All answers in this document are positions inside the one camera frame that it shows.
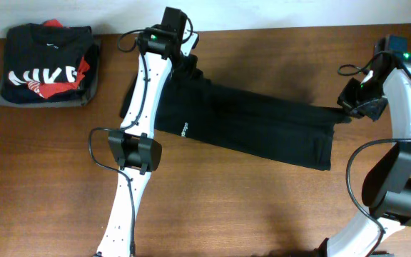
red fabric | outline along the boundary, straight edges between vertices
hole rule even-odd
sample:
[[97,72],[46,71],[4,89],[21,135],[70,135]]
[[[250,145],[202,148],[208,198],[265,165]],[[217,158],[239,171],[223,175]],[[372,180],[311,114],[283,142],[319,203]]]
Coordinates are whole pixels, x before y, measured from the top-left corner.
[[[49,21],[44,22],[42,25],[44,26],[53,26],[62,28],[63,25],[56,19],[52,19]],[[37,81],[30,81],[28,82],[28,88],[32,90],[34,93],[38,94],[40,97],[45,99],[53,96],[57,93],[66,92],[71,89],[77,89],[80,81],[85,78],[84,73],[90,69],[90,66],[86,63],[85,58],[82,57],[80,64],[78,65],[77,69],[77,76],[75,82],[61,82],[61,83],[52,83],[52,84],[41,84]]]

folded clothing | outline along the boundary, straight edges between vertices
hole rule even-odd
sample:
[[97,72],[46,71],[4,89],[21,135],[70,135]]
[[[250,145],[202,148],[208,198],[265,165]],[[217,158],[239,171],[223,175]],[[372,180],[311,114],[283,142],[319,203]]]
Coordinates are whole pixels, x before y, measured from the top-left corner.
[[79,99],[97,60],[89,26],[66,28],[57,20],[17,26],[7,34],[1,96],[13,104]]
[[340,109],[212,84],[189,56],[166,83],[155,129],[298,166],[329,170]]

wooden table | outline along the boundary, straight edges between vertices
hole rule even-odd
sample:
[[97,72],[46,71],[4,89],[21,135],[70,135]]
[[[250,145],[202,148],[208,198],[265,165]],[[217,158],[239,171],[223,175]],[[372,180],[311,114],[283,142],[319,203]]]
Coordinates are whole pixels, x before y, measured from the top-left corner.
[[[198,67],[214,82],[318,106],[337,106],[349,78],[341,64],[363,65],[386,34],[409,38],[411,24],[201,33]],[[103,39],[99,89],[83,108],[0,107],[0,256],[92,256],[107,225],[117,175],[99,168],[86,139],[96,126],[119,126],[137,53]],[[0,78],[4,40],[0,40]],[[362,143],[391,136],[378,122],[335,127],[331,171],[278,163],[157,132],[163,158],[136,222],[140,256],[262,256],[311,250],[354,216],[345,164]],[[105,135],[95,152],[113,164]],[[390,146],[363,151],[352,170],[357,196],[365,174]],[[411,256],[411,228],[380,249]]]

